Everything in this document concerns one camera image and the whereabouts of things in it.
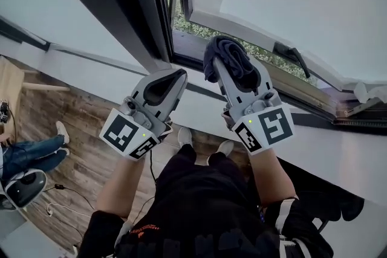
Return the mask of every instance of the human hand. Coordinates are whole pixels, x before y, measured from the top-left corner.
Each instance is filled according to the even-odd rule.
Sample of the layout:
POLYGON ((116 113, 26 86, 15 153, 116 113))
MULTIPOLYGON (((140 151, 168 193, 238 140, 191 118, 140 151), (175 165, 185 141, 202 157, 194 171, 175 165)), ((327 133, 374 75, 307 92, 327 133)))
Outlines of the human hand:
POLYGON ((221 114, 221 116, 224 119, 224 121, 226 122, 226 126, 227 126, 228 130, 231 130, 231 128, 235 125, 235 123, 230 116, 230 112, 225 111, 221 114))
POLYGON ((7 145, 7 140, 11 138, 11 134, 4 133, 0 135, 0 143, 7 145))

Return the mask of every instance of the jeans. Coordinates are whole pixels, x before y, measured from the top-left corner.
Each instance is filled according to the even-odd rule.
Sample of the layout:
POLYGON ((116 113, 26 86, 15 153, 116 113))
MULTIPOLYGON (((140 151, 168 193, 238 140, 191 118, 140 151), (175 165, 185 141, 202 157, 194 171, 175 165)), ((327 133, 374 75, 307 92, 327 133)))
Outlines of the jeans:
POLYGON ((10 179, 27 169, 39 169, 44 172, 55 169, 66 157, 63 135, 40 142, 18 142, 3 148, 2 179, 10 179))
POLYGON ((156 189, 160 190, 171 182, 200 169, 216 169, 223 175, 227 175, 240 189, 247 190, 247 183, 238 166, 225 154, 218 152, 209 158, 209 167, 195 165, 196 152, 190 144, 185 144, 173 156, 160 173, 157 179, 156 189))

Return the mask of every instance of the person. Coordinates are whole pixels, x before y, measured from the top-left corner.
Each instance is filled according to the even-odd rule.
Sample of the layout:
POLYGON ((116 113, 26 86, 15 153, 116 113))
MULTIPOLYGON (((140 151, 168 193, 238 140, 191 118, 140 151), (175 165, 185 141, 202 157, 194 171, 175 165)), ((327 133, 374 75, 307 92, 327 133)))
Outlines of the person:
POLYGON ((10 134, 0 135, 0 180, 7 181, 18 173, 28 169, 44 172, 55 169, 66 156, 69 149, 63 147, 70 142, 65 125, 56 122, 57 135, 40 141, 9 143, 10 134))
POLYGON ((121 158, 97 198, 79 249, 83 257, 332 257, 303 211, 274 151, 250 157, 258 208, 238 166, 220 144, 196 166, 191 132, 157 179, 154 203, 135 225, 127 220, 145 160, 121 158))

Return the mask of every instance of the seated person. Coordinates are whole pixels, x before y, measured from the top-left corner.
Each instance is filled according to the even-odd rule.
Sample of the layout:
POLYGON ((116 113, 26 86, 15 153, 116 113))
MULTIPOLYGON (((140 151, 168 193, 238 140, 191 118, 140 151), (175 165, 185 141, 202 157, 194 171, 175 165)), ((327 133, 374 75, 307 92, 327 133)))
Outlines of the seated person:
POLYGON ((55 169, 70 154, 64 144, 70 137, 62 122, 56 122, 58 135, 40 141, 24 141, 10 144, 10 134, 0 135, 0 179, 9 180, 15 174, 28 169, 39 169, 44 172, 55 169))

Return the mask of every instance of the black shirt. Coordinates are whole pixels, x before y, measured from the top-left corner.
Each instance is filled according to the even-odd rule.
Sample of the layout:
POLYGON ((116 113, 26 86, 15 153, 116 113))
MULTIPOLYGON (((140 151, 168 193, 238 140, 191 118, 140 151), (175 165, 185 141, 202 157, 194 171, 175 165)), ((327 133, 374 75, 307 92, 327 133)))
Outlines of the black shirt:
MULTIPOLYGON (((117 257, 332 257, 333 251, 291 198, 264 219, 248 193, 216 170, 198 170, 157 192, 148 213, 115 246, 117 257)), ((95 212, 79 257, 105 257, 123 226, 95 212)))

